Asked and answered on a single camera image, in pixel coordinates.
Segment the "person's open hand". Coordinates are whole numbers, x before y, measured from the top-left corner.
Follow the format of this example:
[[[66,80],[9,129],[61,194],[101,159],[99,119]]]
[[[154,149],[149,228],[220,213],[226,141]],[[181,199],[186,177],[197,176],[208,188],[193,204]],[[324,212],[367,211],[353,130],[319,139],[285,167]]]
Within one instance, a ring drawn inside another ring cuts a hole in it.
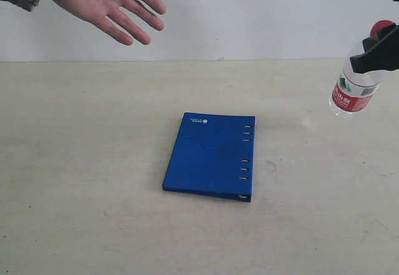
[[[150,27],[162,31],[164,22],[159,17],[166,13],[161,0],[52,0],[71,15],[88,22],[117,42],[130,46],[134,41],[151,43],[150,36],[121,8],[136,15]]]

